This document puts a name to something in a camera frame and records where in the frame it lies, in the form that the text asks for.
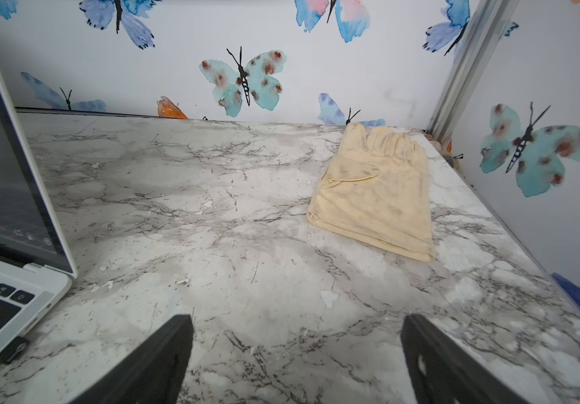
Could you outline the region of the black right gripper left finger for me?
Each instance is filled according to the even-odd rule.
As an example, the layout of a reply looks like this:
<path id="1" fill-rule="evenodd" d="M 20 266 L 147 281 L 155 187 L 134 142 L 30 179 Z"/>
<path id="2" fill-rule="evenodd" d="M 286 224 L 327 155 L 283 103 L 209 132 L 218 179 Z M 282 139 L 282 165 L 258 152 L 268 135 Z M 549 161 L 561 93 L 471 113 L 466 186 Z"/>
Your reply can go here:
<path id="1" fill-rule="evenodd" d="M 192 317 L 175 315 L 74 403 L 175 403 L 192 353 Z"/>

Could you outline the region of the black usb mouse receiver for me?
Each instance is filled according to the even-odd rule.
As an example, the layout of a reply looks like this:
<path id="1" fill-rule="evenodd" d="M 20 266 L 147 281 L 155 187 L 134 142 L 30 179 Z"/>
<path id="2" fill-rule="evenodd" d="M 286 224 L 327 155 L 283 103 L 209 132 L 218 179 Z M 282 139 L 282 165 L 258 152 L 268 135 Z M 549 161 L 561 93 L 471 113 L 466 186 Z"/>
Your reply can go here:
<path id="1" fill-rule="evenodd" d="M 29 344 L 30 341 L 27 338 L 20 336 L 15 337 L 7 347 L 0 352 L 0 364 L 10 365 L 19 358 Z"/>

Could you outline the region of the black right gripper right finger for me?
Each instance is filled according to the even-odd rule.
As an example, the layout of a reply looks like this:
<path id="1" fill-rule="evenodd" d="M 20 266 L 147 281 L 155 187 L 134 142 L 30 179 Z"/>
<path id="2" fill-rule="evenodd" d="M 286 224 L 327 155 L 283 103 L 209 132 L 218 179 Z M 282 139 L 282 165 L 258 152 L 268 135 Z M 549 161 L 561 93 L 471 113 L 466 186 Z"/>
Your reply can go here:
<path id="1" fill-rule="evenodd" d="M 406 316 L 400 338 L 417 402 L 526 402 L 425 316 Z"/>

